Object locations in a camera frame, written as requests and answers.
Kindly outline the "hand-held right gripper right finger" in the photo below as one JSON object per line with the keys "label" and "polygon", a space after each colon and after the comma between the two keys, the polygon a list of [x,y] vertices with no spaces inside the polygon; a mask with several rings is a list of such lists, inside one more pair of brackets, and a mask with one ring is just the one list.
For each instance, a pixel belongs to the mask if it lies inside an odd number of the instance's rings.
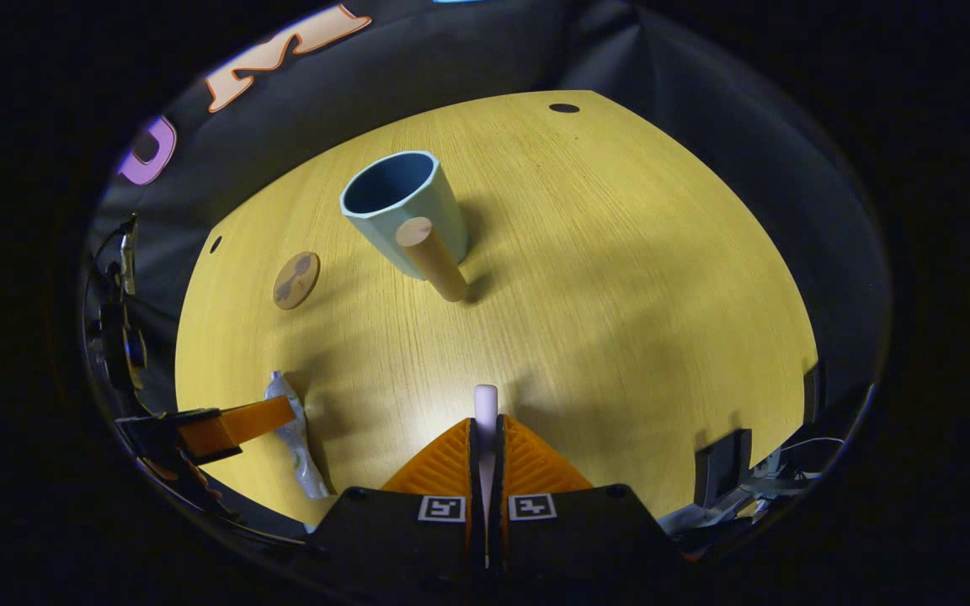
{"label": "hand-held right gripper right finger", "polygon": [[490,564],[512,582],[655,583],[677,545],[627,484],[593,486],[514,417],[499,415],[488,514]]}

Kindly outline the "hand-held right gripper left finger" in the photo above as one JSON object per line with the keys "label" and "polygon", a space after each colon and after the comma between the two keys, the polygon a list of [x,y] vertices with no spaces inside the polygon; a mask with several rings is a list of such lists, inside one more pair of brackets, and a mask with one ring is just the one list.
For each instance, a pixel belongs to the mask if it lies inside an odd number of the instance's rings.
{"label": "hand-held right gripper left finger", "polygon": [[458,583],[488,568],[477,422],[443,430],[377,490],[346,488],[306,545],[335,570],[394,583]]}

